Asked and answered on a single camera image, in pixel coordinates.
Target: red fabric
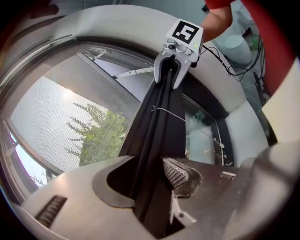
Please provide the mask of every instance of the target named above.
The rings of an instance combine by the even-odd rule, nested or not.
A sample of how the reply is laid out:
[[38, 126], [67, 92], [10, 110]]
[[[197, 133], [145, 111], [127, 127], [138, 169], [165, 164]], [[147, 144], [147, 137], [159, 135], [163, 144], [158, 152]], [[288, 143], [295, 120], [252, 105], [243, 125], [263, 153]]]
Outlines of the red fabric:
[[[206, 0], [210, 9], [229, 6], [232, 0]], [[282, 31], [271, 16], [254, 0], [242, 3], [255, 21], [266, 51], [265, 83], [270, 94], [274, 94], [289, 72], [296, 55], [292, 52]]]

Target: person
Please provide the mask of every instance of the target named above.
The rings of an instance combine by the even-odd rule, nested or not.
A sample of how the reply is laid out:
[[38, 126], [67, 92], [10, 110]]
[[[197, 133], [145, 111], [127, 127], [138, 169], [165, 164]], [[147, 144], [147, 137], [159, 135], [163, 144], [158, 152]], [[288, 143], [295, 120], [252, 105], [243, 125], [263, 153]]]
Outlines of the person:
[[[205, 0], [210, 12], [201, 24], [204, 41], [221, 35], [233, 22], [230, 4], [233, 0]], [[290, 70], [295, 53], [271, 16], [255, 0], [241, 0], [256, 23], [266, 55], [265, 84], [272, 95]]]

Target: white string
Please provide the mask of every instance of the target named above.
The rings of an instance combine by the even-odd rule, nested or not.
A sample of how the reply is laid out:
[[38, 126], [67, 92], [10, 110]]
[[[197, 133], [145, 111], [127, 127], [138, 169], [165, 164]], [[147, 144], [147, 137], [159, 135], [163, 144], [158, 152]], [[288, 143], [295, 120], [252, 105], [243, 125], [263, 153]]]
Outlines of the white string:
[[[167, 113], [170, 113], [170, 114], [172, 114], [173, 116], [175, 116], [176, 118], [179, 118], [180, 120], [182, 120], [182, 121], [185, 122], [185, 119], [183, 119], [183, 118], [181, 118], [181, 117], [175, 115], [174, 113], [172, 113], [172, 112], [170, 112], [170, 111], [168, 111], [168, 110], [166, 110], [166, 109], [164, 109], [164, 108], [158, 107], [157, 109], [164, 110], [164, 111], [166, 111]], [[206, 132], [204, 132], [203, 130], [201, 130], [201, 129], [199, 129], [199, 130], [200, 130], [201, 132], [203, 132], [205, 135], [207, 135], [209, 138], [211, 137], [210, 135], [208, 135], [208, 134], [207, 134]], [[213, 138], [212, 140], [214, 140], [221, 148], [224, 148], [224, 147], [225, 147], [224, 144], [217, 142], [216, 138]]]

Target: mesh screen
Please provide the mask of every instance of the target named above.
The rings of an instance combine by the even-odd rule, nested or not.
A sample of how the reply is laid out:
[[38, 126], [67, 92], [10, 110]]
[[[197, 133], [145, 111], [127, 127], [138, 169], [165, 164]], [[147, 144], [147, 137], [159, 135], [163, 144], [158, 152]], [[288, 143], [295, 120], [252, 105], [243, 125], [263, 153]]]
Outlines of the mesh screen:
[[10, 120], [36, 153], [68, 171], [116, 157], [138, 106], [73, 56], [27, 90]]

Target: vent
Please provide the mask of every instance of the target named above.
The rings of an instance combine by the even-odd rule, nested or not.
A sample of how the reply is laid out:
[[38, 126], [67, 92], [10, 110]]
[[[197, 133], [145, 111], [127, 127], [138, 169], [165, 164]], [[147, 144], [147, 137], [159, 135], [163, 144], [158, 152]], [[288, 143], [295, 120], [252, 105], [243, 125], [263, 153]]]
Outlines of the vent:
[[225, 179], [229, 179], [229, 180], [233, 180], [235, 177], [234, 173], [230, 173], [230, 172], [221, 172], [219, 174], [219, 177], [221, 178], [225, 178]]
[[66, 198], [62, 196], [54, 196], [50, 202], [44, 207], [44, 209], [38, 214], [36, 220], [44, 225], [50, 227], [57, 214], [61, 210], [62, 206], [66, 202]]
[[163, 159], [165, 176], [170, 181], [174, 188], [179, 187], [188, 180], [188, 173], [168, 159]]

